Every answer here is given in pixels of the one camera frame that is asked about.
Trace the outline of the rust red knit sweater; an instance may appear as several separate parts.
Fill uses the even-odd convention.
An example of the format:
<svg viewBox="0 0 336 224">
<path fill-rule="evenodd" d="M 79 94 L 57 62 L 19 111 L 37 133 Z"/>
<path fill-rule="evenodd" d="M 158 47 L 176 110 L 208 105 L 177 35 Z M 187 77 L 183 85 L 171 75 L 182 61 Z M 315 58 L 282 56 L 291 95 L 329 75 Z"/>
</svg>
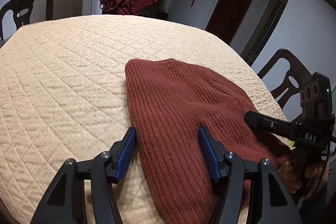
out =
<svg viewBox="0 0 336 224">
<path fill-rule="evenodd" d="M 282 165 L 289 147 L 271 134 L 254 135 L 244 121 L 255 107 L 220 74 L 174 59 L 131 60 L 125 66 L 127 108 L 156 206 L 168 223 L 207 223 L 216 204 L 198 143 L 206 127 L 242 159 Z"/>
</svg>

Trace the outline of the dark chair at right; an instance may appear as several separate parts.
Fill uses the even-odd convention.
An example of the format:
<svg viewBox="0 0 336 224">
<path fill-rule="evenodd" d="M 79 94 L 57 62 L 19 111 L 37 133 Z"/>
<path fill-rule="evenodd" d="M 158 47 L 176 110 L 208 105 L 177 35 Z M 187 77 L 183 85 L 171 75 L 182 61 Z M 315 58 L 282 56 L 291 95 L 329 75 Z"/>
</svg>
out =
<svg viewBox="0 0 336 224">
<path fill-rule="evenodd" d="M 260 72 L 257 74 L 258 77 L 263 79 L 280 59 L 287 60 L 290 67 L 287 70 L 282 83 L 270 93 L 274 99 L 280 97 L 277 103 L 280 108 L 283 109 L 290 97 L 300 94 L 303 85 L 311 80 L 312 74 L 293 53 L 282 48 L 277 50 L 269 61 L 262 67 Z"/>
</svg>

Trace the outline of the cream quilted table cover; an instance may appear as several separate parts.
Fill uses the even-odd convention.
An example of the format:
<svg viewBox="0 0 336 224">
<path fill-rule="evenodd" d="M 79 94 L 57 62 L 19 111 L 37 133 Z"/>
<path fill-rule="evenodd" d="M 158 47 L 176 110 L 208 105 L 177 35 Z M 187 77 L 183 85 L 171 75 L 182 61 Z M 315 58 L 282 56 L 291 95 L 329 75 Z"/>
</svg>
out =
<svg viewBox="0 0 336 224">
<path fill-rule="evenodd" d="M 22 26 L 1 48 L 1 199 L 17 222 L 31 221 L 66 159 L 92 159 L 123 137 L 131 59 L 210 68 L 241 87 L 259 112 L 285 118 L 246 62 L 204 30 L 121 15 Z"/>
</svg>

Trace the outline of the dark framed window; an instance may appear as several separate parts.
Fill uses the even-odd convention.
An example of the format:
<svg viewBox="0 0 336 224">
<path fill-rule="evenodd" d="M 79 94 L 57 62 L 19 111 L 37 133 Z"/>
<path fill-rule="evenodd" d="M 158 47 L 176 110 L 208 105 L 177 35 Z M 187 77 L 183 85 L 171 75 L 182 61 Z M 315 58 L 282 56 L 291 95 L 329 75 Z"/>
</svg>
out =
<svg viewBox="0 0 336 224">
<path fill-rule="evenodd" d="M 255 31 L 240 56 L 251 67 L 265 47 L 285 10 L 288 0 L 270 0 Z"/>
</svg>

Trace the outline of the dark brown door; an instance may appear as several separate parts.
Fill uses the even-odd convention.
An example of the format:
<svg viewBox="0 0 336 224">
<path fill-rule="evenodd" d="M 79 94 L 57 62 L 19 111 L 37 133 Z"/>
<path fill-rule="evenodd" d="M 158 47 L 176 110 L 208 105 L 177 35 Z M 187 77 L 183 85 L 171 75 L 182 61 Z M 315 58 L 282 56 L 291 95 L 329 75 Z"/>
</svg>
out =
<svg viewBox="0 0 336 224">
<path fill-rule="evenodd" d="M 251 3 L 252 0 L 218 0 L 206 31 L 230 44 Z"/>
</svg>

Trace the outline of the dark chair behind table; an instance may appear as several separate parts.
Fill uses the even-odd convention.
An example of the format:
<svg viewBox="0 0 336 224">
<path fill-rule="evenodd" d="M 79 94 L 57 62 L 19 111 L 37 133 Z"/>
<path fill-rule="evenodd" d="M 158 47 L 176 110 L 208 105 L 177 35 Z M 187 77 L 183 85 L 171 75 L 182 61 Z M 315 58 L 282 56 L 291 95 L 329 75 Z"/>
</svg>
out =
<svg viewBox="0 0 336 224">
<path fill-rule="evenodd" d="M 17 30 L 24 25 L 30 24 L 31 14 L 33 12 L 35 0 L 11 0 L 1 8 L 1 41 L 4 40 L 3 35 L 3 17 L 8 11 L 13 12 L 13 21 Z M 45 18 L 46 21 L 52 20 L 54 17 L 54 0 L 46 0 Z"/>
</svg>

